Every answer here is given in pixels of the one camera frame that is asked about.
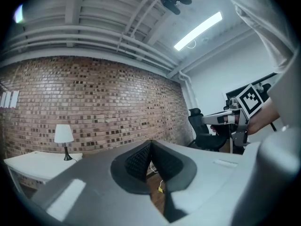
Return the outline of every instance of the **table lamp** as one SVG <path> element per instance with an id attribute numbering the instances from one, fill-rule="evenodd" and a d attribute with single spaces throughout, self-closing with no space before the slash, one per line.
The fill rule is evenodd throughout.
<path id="1" fill-rule="evenodd" d="M 55 143 L 62 143 L 65 149 L 64 161 L 70 161 L 70 157 L 66 143 L 74 141 L 70 125 L 56 125 L 55 129 Z"/>

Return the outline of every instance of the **lamp base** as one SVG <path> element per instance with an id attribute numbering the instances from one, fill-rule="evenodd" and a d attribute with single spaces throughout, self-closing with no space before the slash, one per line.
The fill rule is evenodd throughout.
<path id="1" fill-rule="evenodd" d="M 64 158 L 64 161 L 70 161 L 72 160 L 73 158 L 70 157 L 69 153 L 68 153 L 68 149 L 66 146 L 64 146 L 64 149 L 65 149 L 65 158 Z"/>

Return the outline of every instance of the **black office chair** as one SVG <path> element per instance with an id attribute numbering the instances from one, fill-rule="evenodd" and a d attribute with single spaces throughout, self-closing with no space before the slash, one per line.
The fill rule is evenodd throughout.
<path id="1" fill-rule="evenodd" d="M 196 139 L 190 142 L 187 147 L 218 152 L 230 136 L 229 127 L 227 125 L 214 126 L 219 135 L 213 136 L 209 134 L 208 127 L 203 124 L 203 116 L 200 109 L 190 109 L 188 120 L 196 133 Z"/>

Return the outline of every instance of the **white lampshade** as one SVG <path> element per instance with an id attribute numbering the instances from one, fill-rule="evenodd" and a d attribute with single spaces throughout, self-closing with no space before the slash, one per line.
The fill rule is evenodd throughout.
<path id="1" fill-rule="evenodd" d="M 55 129 L 55 142 L 67 143 L 74 141 L 70 125 L 56 125 Z"/>

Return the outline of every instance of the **ceiling light fixture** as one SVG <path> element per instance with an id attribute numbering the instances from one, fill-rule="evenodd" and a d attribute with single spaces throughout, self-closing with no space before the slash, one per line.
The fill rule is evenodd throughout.
<path id="1" fill-rule="evenodd" d="M 212 27 L 216 23 L 222 20 L 221 12 L 218 12 L 202 22 L 199 26 L 197 26 L 194 30 L 192 30 L 189 34 L 187 34 L 184 38 L 182 38 L 174 48 L 180 51 L 184 48 L 187 44 L 189 44 L 192 40 L 198 37 L 201 33 L 206 31 L 208 28 Z"/>
<path id="2" fill-rule="evenodd" d="M 15 11 L 14 20 L 16 23 L 20 23 L 23 21 L 23 12 L 22 12 L 22 6 L 20 5 L 17 10 Z"/>

